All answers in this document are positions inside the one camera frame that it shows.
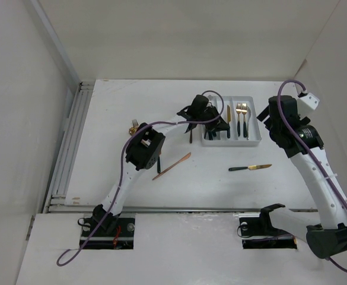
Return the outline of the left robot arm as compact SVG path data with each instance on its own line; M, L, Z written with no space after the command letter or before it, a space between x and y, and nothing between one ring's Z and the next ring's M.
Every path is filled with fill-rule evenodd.
M165 140L184 135L198 125L204 125L211 132L228 128L206 93L221 97L212 90L198 94L191 105L184 107L171 120L142 123L125 142L120 155L119 180L93 210L91 219L95 231L105 236L115 231L116 221L133 185L144 171L156 164Z

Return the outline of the gold knife green handle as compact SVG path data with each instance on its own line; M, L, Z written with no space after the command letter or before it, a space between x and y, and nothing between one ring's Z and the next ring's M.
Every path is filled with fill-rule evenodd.
M157 173L158 173L158 174L161 173L161 160L160 160L160 155L158 156L158 159L157 159Z
M227 138L231 138L231 127L230 127L230 122L231 122L231 108L229 105L227 105L227 124L228 124L228 130L227 130Z

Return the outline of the gold fork green handle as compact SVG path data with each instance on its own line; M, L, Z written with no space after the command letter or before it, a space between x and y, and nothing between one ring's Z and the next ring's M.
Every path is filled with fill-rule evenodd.
M246 122L246 116L247 116L247 104L243 103L242 104L242 110L241 110L242 114L243 114L243 137L247 138L248 136L248 132L247 132L247 122Z

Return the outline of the gold knife cluster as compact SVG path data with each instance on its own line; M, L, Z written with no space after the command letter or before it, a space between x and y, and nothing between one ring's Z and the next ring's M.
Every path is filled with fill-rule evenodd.
M261 164L261 165L252 165L252 166L240 166L240 167L230 167L229 172L240 171L240 170L259 170L266 169L271 167L272 164Z

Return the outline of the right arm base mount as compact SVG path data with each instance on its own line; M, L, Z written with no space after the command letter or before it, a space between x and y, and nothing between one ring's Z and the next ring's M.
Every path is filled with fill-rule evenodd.
M272 227L264 218L240 216L239 222L237 235L243 249L297 249L293 235Z

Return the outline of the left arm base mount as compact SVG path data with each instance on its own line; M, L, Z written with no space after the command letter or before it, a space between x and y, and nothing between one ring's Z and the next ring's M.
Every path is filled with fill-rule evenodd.
M135 222L136 219L134 214L121 215L116 222L115 228L110 233L106 233L103 229L99 228L89 239L83 249L133 249ZM85 242L86 238L91 234L95 225L89 217L79 218L77 223L81 226L81 236L79 239L79 245L81 246Z

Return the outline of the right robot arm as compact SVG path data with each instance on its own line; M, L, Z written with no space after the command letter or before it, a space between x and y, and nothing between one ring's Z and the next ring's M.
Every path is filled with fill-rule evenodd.
M347 199L326 157L323 141L304 112L314 110L312 96L269 98L257 117L269 130L270 138L282 149L301 174L319 216L293 212L281 204L261 210L258 227L266 234L284 230L307 242L320 259L347 251Z

